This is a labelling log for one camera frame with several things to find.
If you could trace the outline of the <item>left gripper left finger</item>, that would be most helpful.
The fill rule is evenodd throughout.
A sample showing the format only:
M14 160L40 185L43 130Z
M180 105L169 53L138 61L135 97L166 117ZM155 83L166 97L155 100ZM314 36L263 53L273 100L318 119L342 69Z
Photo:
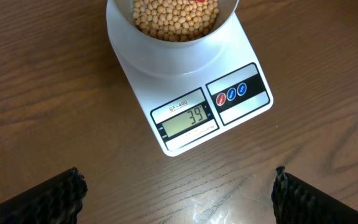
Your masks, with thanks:
M0 203L0 223L76 224L88 187L76 167Z

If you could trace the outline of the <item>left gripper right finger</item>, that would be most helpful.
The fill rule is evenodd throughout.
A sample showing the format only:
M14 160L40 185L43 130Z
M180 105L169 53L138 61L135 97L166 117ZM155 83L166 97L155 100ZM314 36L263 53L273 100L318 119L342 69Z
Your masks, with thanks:
M276 168L271 194L277 224L358 224L358 211Z

